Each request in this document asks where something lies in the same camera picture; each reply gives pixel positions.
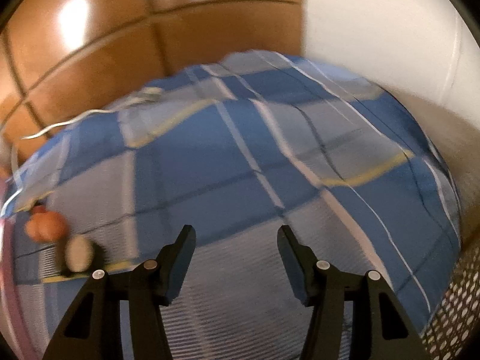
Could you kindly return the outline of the orange mandarin fruit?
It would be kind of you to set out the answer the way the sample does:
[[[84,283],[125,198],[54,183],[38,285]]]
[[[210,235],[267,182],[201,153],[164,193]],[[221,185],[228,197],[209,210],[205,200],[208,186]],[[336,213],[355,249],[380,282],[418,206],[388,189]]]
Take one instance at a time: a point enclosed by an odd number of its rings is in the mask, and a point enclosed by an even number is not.
[[[37,243],[57,242],[70,233],[68,222],[56,211],[34,211],[24,230]]]

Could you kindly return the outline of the blue plaid tablecloth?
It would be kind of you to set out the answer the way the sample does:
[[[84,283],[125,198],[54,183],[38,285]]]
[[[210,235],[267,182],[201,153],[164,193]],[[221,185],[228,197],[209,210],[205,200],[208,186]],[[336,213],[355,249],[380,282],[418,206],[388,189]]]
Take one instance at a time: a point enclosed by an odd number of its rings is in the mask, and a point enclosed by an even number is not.
[[[293,359],[310,310],[277,248],[281,225],[338,269],[375,269],[425,329],[460,251],[445,162],[390,93],[327,63],[267,51],[152,80],[44,144],[8,190],[14,280],[42,356],[84,283],[24,233],[42,198],[113,270],[154,258],[186,224],[197,245],[162,312],[179,359]]]

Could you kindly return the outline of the wooden panelled wardrobe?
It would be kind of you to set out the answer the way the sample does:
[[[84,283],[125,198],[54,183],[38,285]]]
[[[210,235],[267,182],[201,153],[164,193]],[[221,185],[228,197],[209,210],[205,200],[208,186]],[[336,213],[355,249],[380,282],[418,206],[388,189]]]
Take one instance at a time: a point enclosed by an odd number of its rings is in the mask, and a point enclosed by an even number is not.
[[[1,25],[1,175],[66,122],[236,51],[298,54],[304,0],[16,0]]]

